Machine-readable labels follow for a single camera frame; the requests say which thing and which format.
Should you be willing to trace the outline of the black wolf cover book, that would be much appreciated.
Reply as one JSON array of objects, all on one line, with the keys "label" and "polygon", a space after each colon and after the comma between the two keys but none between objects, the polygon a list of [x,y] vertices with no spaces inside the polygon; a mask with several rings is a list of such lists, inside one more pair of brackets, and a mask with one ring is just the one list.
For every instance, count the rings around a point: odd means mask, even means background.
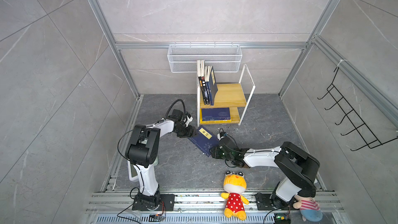
[{"label": "black wolf cover book", "polygon": [[205,61],[202,60],[201,61],[201,78],[202,78],[202,87],[204,89],[204,101],[205,101],[206,105],[209,105],[210,101],[209,101],[207,85],[206,85],[206,81],[205,81],[205,70],[206,70]]}]

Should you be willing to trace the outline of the blue book Lunyu label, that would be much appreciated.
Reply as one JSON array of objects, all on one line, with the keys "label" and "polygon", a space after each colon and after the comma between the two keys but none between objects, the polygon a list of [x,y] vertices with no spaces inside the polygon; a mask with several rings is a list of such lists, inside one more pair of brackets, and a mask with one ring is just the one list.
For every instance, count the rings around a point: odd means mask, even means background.
[{"label": "blue book Lunyu label", "polygon": [[218,92],[218,87],[217,87],[217,82],[216,82],[216,79],[215,79],[215,74],[214,74],[214,68],[213,68],[213,66],[212,66],[212,68],[211,68],[211,73],[210,73],[210,80],[209,80],[209,82],[210,82],[212,100],[213,100],[213,103],[215,104],[215,96],[216,96],[216,94],[217,94],[217,92]]}]

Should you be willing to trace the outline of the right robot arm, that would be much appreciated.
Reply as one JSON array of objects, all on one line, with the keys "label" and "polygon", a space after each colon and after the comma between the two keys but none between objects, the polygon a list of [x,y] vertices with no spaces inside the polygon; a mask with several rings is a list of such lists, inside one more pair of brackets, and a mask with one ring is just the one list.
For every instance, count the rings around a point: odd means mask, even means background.
[{"label": "right robot arm", "polygon": [[277,167],[286,178],[278,183],[270,196],[275,208],[286,207],[295,195],[315,197],[319,161],[291,142],[267,149],[240,149],[228,137],[222,136],[219,145],[210,149],[215,159],[230,160],[239,168]]}]

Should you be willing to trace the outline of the striped plush doll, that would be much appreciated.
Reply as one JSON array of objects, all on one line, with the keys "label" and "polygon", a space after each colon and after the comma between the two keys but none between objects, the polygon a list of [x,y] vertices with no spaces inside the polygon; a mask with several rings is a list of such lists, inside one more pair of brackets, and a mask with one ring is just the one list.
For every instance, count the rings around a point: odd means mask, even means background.
[{"label": "striped plush doll", "polygon": [[320,222],[323,219],[323,213],[315,200],[315,195],[304,197],[297,194],[294,198],[296,202],[293,203],[293,208],[299,209],[304,222]]}]

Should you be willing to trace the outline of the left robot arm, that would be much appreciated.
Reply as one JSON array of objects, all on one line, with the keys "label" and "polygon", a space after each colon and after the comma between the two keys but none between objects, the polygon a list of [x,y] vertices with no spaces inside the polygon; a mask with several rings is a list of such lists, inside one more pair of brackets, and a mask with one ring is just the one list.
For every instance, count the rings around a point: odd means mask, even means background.
[{"label": "left robot arm", "polygon": [[190,113],[173,110],[171,115],[154,124],[137,124],[133,128],[125,157],[130,162],[130,167],[136,170],[140,183],[134,202],[142,204],[149,210],[155,210],[161,205],[159,184],[154,172],[160,138],[172,132],[179,138],[195,136],[196,129],[190,125],[192,120]]}]

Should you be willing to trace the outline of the blue book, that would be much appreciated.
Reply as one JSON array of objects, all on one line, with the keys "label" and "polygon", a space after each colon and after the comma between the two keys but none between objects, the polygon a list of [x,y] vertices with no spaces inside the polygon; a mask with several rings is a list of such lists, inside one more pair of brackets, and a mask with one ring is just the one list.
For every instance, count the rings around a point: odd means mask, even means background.
[{"label": "blue book", "polygon": [[197,134],[188,138],[198,149],[200,149],[206,156],[210,157],[210,150],[218,146],[219,140],[216,135],[212,134],[203,125],[197,129]]},{"label": "blue book", "polygon": [[211,88],[210,88],[210,73],[211,73],[211,68],[212,66],[206,66],[205,67],[205,72],[204,72],[204,77],[205,77],[205,84],[206,84],[206,88],[207,88],[207,95],[208,95],[208,99],[209,99],[209,104],[213,105],[213,100],[212,100],[212,96],[211,96]]}]

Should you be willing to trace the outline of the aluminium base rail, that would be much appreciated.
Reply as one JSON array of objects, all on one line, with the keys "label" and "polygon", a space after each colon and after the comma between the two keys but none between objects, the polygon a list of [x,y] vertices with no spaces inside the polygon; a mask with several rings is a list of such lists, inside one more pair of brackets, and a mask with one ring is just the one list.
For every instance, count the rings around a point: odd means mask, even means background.
[{"label": "aluminium base rail", "polygon": [[[167,198],[154,211],[139,209],[128,191],[93,193],[84,213],[88,224],[240,224],[236,217],[224,215],[226,200],[219,192],[168,190]],[[270,191],[248,191],[245,224],[301,224],[298,209],[274,209],[267,200]]]}]

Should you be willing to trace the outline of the yellow plush toy red dress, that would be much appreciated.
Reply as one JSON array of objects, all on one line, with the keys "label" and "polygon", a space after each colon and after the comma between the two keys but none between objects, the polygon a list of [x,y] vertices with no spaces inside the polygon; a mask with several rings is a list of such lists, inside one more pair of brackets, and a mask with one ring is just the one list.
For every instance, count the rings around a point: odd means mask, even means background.
[{"label": "yellow plush toy red dress", "polygon": [[227,218],[234,216],[241,221],[246,220],[245,204],[248,205],[249,201],[243,196],[247,189],[243,172],[226,171],[223,189],[221,197],[226,200],[224,216]]}]

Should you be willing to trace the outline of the white wooden two-tier shelf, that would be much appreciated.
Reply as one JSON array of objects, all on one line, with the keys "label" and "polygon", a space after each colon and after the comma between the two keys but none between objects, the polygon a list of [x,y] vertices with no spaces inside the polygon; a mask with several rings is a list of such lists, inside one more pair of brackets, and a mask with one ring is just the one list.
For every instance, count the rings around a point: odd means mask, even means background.
[{"label": "white wooden two-tier shelf", "polygon": [[[247,72],[250,77],[252,84],[252,90],[248,99],[245,98],[243,88],[241,86],[241,81],[243,79],[244,73]],[[205,105],[203,103],[203,98],[201,94],[201,89],[199,83],[197,83],[197,126],[205,124],[238,124],[241,125],[243,117],[248,108],[248,104],[255,91],[255,82],[250,73],[247,64],[243,65],[243,69],[240,75],[238,84],[219,84],[218,92],[215,96],[214,105]],[[202,109],[205,108],[229,108],[231,121],[203,121],[202,120]]]}]

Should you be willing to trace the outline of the white thermometer display device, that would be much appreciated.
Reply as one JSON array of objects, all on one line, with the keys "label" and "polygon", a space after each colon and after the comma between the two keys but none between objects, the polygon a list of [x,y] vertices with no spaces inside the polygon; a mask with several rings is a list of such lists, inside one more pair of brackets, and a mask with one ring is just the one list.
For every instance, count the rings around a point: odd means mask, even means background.
[{"label": "white thermometer display device", "polygon": [[136,182],[139,181],[139,176],[137,175],[137,171],[133,165],[130,164],[130,162],[127,162],[127,171],[128,171],[128,176],[129,176],[129,181]]}]

